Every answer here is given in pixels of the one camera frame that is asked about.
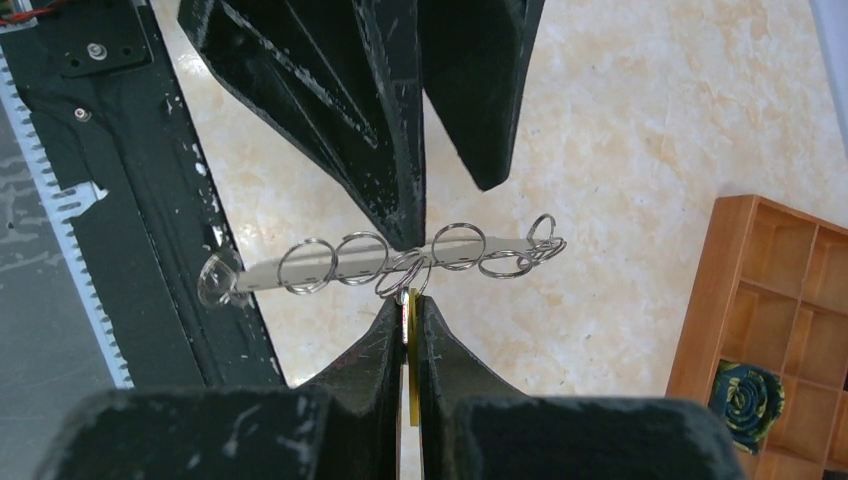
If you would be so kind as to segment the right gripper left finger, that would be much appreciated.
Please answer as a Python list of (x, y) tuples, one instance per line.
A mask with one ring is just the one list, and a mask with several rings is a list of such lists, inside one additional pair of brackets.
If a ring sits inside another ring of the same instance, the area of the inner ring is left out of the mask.
[(395, 479), (401, 309), (296, 387), (111, 390), (79, 403), (39, 479)]

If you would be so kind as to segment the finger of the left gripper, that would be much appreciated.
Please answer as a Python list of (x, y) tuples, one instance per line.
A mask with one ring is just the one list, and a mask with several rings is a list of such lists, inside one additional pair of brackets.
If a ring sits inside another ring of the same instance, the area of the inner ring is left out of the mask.
[(421, 1), (423, 87), (482, 191), (510, 174), (529, 63), (544, 4)]
[(414, 1), (184, 1), (218, 82), (331, 176), (389, 245), (426, 233)]

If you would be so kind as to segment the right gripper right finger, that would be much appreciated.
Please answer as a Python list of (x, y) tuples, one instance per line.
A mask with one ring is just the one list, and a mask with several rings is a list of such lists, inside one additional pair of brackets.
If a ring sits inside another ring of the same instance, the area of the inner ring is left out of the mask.
[(729, 433), (690, 400), (537, 397), (494, 373), (417, 301), (426, 479), (743, 479)]

